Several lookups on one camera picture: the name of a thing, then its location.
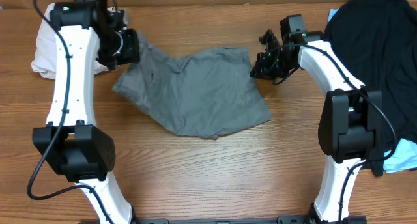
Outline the grey shorts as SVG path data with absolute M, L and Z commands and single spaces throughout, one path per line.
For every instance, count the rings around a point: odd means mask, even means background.
M 271 119 L 246 48 L 222 47 L 170 57 L 142 33 L 140 60 L 113 86 L 141 112 L 179 136 L 216 139 Z

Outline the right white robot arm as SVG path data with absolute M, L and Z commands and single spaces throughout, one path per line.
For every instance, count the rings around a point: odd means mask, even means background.
M 265 51 L 257 55 L 251 77 L 279 85 L 299 68 L 315 81 L 325 97 L 318 128 L 326 155 L 318 196 L 307 216 L 280 216 L 278 223 L 365 223 L 351 216 L 349 201 L 354 183 L 380 139 L 382 96 L 369 91 L 337 58 L 321 32 L 298 31 L 281 45 L 271 30 L 259 37 Z

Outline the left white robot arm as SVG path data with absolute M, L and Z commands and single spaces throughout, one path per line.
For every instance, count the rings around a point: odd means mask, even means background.
M 42 13 L 32 68 L 54 80 L 44 127 L 32 141 L 41 163 L 87 196 L 100 223 L 137 223 L 113 173 L 115 145 L 96 125 L 94 76 L 139 59 L 136 32 L 107 0 L 53 3 Z

